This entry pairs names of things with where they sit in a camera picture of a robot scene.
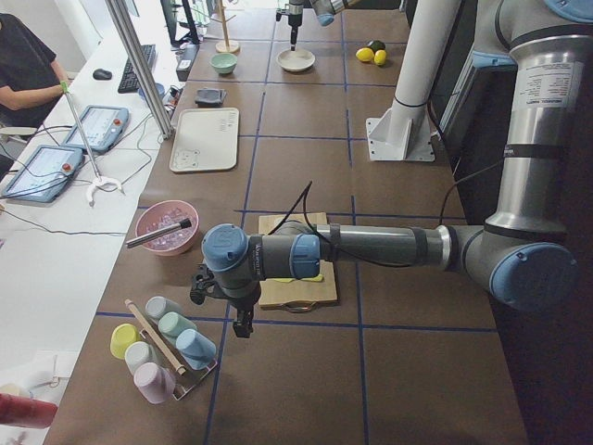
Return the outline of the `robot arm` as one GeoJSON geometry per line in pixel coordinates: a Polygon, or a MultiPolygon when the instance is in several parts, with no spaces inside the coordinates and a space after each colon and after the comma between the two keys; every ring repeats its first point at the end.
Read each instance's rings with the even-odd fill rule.
{"type": "MultiPolygon", "coordinates": [[[[334,21],[335,15],[357,4],[358,0],[318,0],[309,1],[309,3],[315,12],[318,22],[322,26],[327,26],[334,21]]],[[[288,25],[290,26],[291,51],[295,51],[297,48],[298,31],[302,26],[304,8],[305,1],[303,0],[281,1],[276,8],[277,21],[280,21],[282,17],[287,17],[288,25]]]]}
{"type": "Polygon", "coordinates": [[[574,289],[577,265],[558,218],[575,105],[592,56],[588,1],[482,1],[474,63],[516,67],[498,205],[482,225],[434,229],[313,224],[284,218],[266,235],[211,228],[190,298],[226,299],[238,337],[252,333],[262,281],[310,278],[323,261],[384,267],[436,265],[469,276],[518,311],[538,311],[574,289]]]}

